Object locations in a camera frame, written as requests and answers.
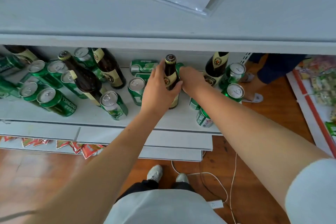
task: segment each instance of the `slipper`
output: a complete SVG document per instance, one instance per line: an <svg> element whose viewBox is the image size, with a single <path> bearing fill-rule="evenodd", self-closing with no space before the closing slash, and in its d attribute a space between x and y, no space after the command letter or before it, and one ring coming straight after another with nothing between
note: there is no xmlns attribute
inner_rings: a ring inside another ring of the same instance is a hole
<svg viewBox="0 0 336 224"><path fill-rule="evenodd" d="M264 100L263 95L260 95L258 93L254 93L254 99L252 101L247 100L247 99L242 99L242 102L248 102L248 103L260 103Z"/></svg>
<svg viewBox="0 0 336 224"><path fill-rule="evenodd" d="M252 74L252 73L246 73L246 75L247 75L247 79L246 79L246 80L243 80L243 81L241 81L241 82L250 82L250 81L253 80L253 78L254 78L254 74Z"/></svg>

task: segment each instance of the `upright beer bottle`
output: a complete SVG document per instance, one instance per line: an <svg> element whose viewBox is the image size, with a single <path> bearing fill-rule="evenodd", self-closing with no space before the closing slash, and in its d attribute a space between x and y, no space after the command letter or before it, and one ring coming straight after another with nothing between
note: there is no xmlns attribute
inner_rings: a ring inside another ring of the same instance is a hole
<svg viewBox="0 0 336 224"><path fill-rule="evenodd" d="M25 64L31 64L33 61L41 59L32 53L27 47L22 45L4 45L4 47Z"/></svg>
<svg viewBox="0 0 336 224"><path fill-rule="evenodd" d="M60 52L58 58L68 67L71 77L76 86L90 99L95 105L100 106L100 97L106 91L102 82L93 72L79 65L70 52Z"/></svg>
<svg viewBox="0 0 336 224"><path fill-rule="evenodd" d="M228 58L228 52L215 52L211 59L208 60L203 76L205 81L211 86L215 86L225 73Z"/></svg>
<svg viewBox="0 0 336 224"><path fill-rule="evenodd" d="M92 51L98 68L111 82L111 86L115 89L123 88L126 85L126 79L114 56L103 48L92 48Z"/></svg>
<svg viewBox="0 0 336 224"><path fill-rule="evenodd" d="M180 81L180 78L176 72L176 57L172 54L166 56L166 67L165 67L165 84L168 90L172 90L175 85ZM179 103L179 94L174 99L169 109L173 109Z"/></svg>

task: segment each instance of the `forearm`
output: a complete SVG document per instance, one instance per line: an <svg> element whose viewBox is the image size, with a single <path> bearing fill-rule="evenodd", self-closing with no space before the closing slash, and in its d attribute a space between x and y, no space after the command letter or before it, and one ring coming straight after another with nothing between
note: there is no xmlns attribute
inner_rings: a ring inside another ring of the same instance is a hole
<svg viewBox="0 0 336 224"><path fill-rule="evenodd" d="M103 223L159 117L140 113L27 223Z"/></svg>
<svg viewBox="0 0 336 224"><path fill-rule="evenodd" d="M304 138L216 89L202 86L192 97L283 208L296 175L310 163L329 158Z"/></svg>

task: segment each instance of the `blue pants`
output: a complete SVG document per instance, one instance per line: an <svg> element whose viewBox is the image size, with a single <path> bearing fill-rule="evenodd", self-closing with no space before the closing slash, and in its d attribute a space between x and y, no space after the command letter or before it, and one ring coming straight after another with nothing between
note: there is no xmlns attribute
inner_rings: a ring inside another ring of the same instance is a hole
<svg viewBox="0 0 336 224"><path fill-rule="evenodd" d="M265 53L253 53L249 61L259 63ZM280 54L271 53L268 55L265 65L257 73L260 81L269 84L274 80L292 71L306 57L305 54Z"/></svg>

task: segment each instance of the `person's right hand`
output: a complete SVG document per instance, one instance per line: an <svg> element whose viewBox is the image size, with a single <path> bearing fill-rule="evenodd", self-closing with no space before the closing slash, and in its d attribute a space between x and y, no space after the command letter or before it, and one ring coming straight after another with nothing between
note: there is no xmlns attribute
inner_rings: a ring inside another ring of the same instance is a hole
<svg viewBox="0 0 336 224"><path fill-rule="evenodd" d="M192 67L181 67L179 74L181 81L183 81L183 90L191 97L202 87L210 86L204 80L202 73Z"/></svg>

